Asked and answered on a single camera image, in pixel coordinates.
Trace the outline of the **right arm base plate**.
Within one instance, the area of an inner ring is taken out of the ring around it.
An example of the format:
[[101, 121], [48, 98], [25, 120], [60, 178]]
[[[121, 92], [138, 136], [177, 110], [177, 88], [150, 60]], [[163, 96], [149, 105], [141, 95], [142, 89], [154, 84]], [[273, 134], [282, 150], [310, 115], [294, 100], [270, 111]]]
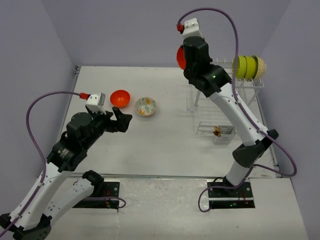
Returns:
[[237, 189], [213, 188], [208, 191], [209, 207], [215, 209], [254, 209], [251, 183], [245, 181]]

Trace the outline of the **floral patterned white bowl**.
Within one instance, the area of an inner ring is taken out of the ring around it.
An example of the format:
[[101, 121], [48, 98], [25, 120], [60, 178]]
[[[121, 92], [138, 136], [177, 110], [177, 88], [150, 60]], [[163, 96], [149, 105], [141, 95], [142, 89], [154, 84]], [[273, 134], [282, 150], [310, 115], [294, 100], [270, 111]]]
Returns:
[[156, 101], [151, 97], [141, 97], [134, 104], [135, 111], [142, 117], [150, 117], [153, 115], [158, 106]]

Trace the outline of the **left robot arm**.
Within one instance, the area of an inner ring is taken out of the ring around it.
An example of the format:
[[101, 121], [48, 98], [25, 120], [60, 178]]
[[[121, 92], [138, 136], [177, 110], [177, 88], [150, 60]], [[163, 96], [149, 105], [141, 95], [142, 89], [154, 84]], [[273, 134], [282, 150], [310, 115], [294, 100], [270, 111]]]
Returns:
[[38, 192], [30, 191], [14, 211], [2, 214], [1, 227], [12, 232], [15, 240], [44, 240], [68, 210], [86, 198], [101, 195], [104, 179], [90, 170], [60, 199], [54, 198], [59, 187], [87, 157], [89, 148], [105, 132], [126, 132], [132, 118], [117, 107], [111, 112], [87, 110], [73, 115], [47, 157], [46, 170], [32, 187], [39, 188]]

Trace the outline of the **green bowl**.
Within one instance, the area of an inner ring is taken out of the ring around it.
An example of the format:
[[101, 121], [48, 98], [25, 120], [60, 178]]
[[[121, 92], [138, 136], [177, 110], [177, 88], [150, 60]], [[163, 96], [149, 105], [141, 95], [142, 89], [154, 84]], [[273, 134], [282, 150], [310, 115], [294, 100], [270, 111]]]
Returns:
[[237, 68], [236, 68], [235, 77], [237, 79], [243, 79], [245, 77], [246, 73], [247, 73], [247, 59], [243, 55], [239, 55], [237, 57], [237, 60], [234, 58], [234, 60], [232, 62], [232, 72], [235, 69], [236, 62], [237, 62]]
[[252, 56], [245, 56], [246, 59], [246, 73], [244, 78], [250, 80], [253, 78], [256, 71], [256, 60]]

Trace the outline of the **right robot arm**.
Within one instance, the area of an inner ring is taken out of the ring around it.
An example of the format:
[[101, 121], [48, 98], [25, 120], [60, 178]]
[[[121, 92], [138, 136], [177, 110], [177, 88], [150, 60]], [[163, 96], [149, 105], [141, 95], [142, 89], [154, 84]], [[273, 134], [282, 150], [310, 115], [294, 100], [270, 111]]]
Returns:
[[233, 151], [234, 163], [224, 177], [223, 191], [233, 197], [241, 191], [240, 183], [251, 167], [279, 134], [275, 129], [269, 130], [264, 126], [233, 91], [232, 79], [223, 67], [212, 64], [209, 45], [202, 37], [185, 38], [182, 50], [186, 61], [184, 77], [219, 107], [242, 141]]

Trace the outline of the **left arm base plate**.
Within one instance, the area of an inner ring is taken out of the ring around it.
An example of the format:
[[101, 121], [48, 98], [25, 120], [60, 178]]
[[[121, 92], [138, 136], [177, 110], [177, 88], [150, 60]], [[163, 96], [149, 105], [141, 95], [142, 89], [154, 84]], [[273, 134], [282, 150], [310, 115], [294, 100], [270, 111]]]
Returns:
[[[98, 192], [90, 195], [90, 198], [101, 197], [119, 197], [120, 182], [119, 181], [105, 181], [103, 186], [99, 188]], [[103, 200], [82, 200], [78, 202], [73, 208], [75, 209], [115, 209], [120, 206], [118, 199], [106, 199]]]

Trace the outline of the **orange bowl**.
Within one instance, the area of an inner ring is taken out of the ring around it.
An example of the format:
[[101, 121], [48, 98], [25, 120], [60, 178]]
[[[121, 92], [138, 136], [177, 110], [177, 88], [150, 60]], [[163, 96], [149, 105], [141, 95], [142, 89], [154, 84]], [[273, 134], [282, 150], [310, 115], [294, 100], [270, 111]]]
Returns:
[[130, 103], [131, 95], [126, 90], [119, 89], [110, 95], [109, 100], [114, 107], [125, 108]]
[[184, 47], [181, 45], [176, 52], [176, 62], [180, 69], [186, 68], [186, 59], [184, 55]]

